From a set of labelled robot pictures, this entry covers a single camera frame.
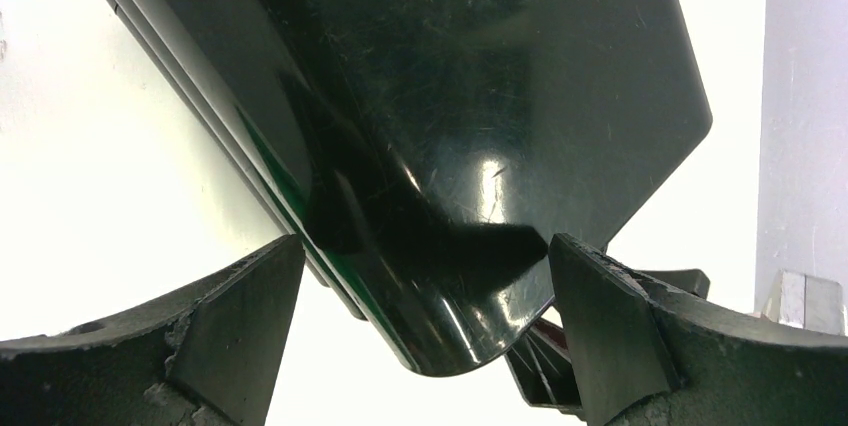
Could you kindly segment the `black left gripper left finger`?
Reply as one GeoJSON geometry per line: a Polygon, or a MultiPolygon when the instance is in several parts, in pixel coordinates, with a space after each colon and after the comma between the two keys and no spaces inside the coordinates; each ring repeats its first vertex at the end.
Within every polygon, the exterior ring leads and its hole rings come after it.
{"type": "Polygon", "coordinates": [[[1,344],[5,425],[262,425],[305,263],[283,236],[131,309],[1,344]]]}

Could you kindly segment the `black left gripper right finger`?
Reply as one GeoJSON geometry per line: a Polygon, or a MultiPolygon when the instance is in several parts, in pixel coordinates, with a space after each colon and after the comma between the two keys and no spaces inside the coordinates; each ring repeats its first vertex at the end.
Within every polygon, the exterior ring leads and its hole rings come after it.
{"type": "Polygon", "coordinates": [[[847,340],[758,319],[551,241],[555,302],[591,425],[843,425],[847,340]]]}

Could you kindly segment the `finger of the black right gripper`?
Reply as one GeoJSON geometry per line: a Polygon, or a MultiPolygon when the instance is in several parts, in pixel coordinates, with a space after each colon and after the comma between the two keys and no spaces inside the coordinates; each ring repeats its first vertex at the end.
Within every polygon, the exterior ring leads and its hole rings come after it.
{"type": "Polygon", "coordinates": [[[538,319],[506,353],[505,360],[528,405],[585,418],[561,326],[538,319]]]}

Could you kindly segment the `black drawer organizer box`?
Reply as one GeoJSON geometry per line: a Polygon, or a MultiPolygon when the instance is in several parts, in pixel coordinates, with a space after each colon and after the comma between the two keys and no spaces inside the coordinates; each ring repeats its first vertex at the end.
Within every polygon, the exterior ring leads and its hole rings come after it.
{"type": "Polygon", "coordinates": [[[707,135],[679,0],[115,0],[409,370],[501,356],[707,135]]]}

